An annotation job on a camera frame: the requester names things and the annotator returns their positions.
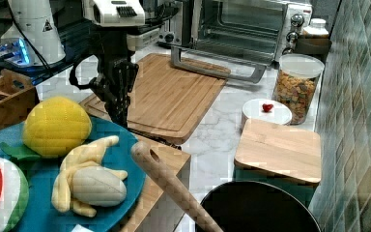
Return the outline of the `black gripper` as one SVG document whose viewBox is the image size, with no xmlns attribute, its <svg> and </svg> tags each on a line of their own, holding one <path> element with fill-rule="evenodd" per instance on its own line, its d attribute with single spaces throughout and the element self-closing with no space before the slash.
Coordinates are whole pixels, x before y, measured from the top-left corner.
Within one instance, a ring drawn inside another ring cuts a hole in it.
<svg viewBox="0 0 371 232">
<path fill-rule="evenodd" d="M 98 58 L 98 76 L 91 81 L 93 92 L 105 102 L 111 121 L 128 127 L 130 96 L 139 66 L 131 62 L 127 32 L 96 27 L 91 32 L 91 52 Z"/>
</svg>

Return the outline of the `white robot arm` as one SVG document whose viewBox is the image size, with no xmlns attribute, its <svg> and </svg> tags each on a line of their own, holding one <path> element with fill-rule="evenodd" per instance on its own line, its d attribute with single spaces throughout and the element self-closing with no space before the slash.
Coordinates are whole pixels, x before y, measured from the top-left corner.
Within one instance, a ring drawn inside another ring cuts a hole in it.
<svg viewBox="0 0 371 232">
<path fill-rule="evenodd" d="M 84 0 L 84 17 L 93 23 L 89 53 L 98 59 L 98 76 L 89 82 L 91 90 L 105 103 L 110 119 L 128 127 L 130 96 L 139 66 L 131 62 L 128 49 L 130 27 L 142 25 L 137 10 L 141 5 L 128 0 Z"/>
</svg>

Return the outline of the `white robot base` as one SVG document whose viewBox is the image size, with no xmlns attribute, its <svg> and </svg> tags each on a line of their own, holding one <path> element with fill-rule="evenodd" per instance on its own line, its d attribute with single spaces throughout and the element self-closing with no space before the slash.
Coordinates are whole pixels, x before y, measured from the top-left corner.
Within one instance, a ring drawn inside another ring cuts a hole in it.
<svg viewBox="0 0 371 232">
<path fill-rule="evenodd" d="M 47 68 L 66 57 L 49 0 L 8 0 L 13 25 L 3 34 L 0 58 L 19 68 Z"/>
</svg>

